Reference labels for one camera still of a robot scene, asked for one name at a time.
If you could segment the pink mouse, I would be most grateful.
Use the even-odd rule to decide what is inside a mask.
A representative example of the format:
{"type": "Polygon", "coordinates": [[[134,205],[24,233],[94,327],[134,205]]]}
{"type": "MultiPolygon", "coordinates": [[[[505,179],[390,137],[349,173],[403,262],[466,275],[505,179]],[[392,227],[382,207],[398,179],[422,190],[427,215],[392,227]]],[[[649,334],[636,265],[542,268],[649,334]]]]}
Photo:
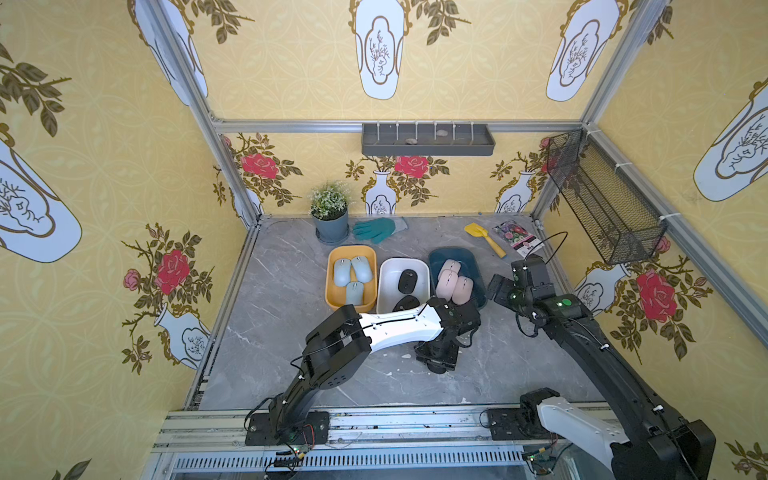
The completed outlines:
{"type": "Polygon", "coordinates": [[[446,271],[454,272],[457,275],[459,275],[461,271],[461,263],[454,259],[447,259],[443,263],[440,269],[440,272],[438,273],[438,276],[441,276],[446,271]]]}
{"type": "Polygon", "coordinates": [[[456,290],[459,275],[457,272],[445,269],[438,276],[438,282],[435,287],[435,295],[443,300],[451,300],[456,290]]]}
{"type": "Polygon", "coordinates": [[[451,295],[451,301],[455,305],[467,304],[472,298],[473,288],[474,282],[471,278],[458,276],[451,295]]]}

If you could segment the black mouse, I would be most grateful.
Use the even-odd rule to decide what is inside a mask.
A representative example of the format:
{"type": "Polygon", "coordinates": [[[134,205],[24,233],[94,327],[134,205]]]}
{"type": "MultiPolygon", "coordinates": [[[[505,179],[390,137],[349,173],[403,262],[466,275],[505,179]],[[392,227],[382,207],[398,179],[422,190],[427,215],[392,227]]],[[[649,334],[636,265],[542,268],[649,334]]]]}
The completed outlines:
{"type": "Polygon", "coordinates": [[[418,283],[418,274],[412,269],[405,269],[398,279],[398,291],[404,295],[411,295],[418,283]]]}
{"type": "Polygon", "coordinates": [[[420,300],[413,295],[405,295],[393,307],[393,312],[400,312],[417,308],[421,305],[420,300]]]}

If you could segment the light blue mouse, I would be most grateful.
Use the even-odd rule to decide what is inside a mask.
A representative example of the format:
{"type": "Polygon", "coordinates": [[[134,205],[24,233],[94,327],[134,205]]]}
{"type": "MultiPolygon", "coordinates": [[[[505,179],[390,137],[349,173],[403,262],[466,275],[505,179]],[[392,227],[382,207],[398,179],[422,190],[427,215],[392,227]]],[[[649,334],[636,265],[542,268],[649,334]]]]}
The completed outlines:
{"type": "Polygon", "coordinates": [[[333,282],[339,288],[345,288],[351,282],[351,260],[339,258],[333,264],[333,282]]]}
{"type": "Polygon", "coordinates": [[[346,304],[359,306],[363,304],[365,286],[363,283],[354,281],[346,285],[345,295],[346,304]]]}
{"type": "Polygon", "coordinates": [[[373,280],[373,270],[366,256],[353,257],[350,262],[357,282],[365,284],[373,280]]]}

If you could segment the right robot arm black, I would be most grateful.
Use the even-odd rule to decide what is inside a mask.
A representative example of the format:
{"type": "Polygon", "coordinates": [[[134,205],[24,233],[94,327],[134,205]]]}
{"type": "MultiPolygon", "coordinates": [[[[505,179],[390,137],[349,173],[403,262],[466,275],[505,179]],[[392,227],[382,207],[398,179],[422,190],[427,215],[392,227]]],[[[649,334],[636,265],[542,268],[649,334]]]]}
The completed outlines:
{"type": "Polygon", "coordinates": [[[573,294],[559,295],[538,255],[515,261],[509,277],[496,274],[487,296],[544,332],[587,374],[619,424],[613,427],[570,404],[555,390],[521,396],[515,414],[488,411],[499,438],[516,426],[526,438],[556,434],[588,453],[616,479],[705,479],[716,437],[701,420],[688,421],[616,352],[592,312],[573,294]]]}

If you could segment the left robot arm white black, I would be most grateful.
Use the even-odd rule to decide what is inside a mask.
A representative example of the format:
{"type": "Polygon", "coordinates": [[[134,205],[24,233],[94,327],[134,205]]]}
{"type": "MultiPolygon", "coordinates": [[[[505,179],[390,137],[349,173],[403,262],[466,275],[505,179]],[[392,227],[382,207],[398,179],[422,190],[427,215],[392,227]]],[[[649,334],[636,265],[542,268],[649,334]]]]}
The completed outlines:
{"type": "Polygon", "coordinates": [[[374,352],[413,343],[415,358],[430,371],[453,371],[459,350],[472,345],[480,326],[473,304],[456,305],[437,297],[385,314],[340,307],[307,335],[302,354],[291,361],[296,376],[269,404],[271,436],[278,439],[302,425],[317,393],[348,381],[374,352]]]}

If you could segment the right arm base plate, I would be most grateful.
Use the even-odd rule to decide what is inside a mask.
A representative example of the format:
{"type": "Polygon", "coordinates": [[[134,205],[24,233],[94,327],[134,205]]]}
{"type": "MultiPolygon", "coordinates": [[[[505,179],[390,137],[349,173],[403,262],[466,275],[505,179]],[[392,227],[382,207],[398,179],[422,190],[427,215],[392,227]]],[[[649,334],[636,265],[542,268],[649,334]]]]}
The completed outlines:
{"type": "Polygon", "coordinates": [[[556,435],[543,427],[538,413],[527,407],[488,409],[485,416],[484,425],[494,441],[556,441],[556,435]]]}

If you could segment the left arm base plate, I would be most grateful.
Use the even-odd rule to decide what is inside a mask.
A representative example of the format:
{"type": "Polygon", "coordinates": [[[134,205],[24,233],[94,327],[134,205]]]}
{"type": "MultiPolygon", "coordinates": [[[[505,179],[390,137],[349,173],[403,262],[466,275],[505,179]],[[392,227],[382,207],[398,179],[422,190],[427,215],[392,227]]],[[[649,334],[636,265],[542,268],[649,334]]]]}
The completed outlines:
{"type": "Polygon", "coordinates": [[[309,446],[326,444],[330,431],[327,411],[310,411],[304,420],[274,427],[267,412],[253,412],[244,422],[246,446],[309,446]]]}

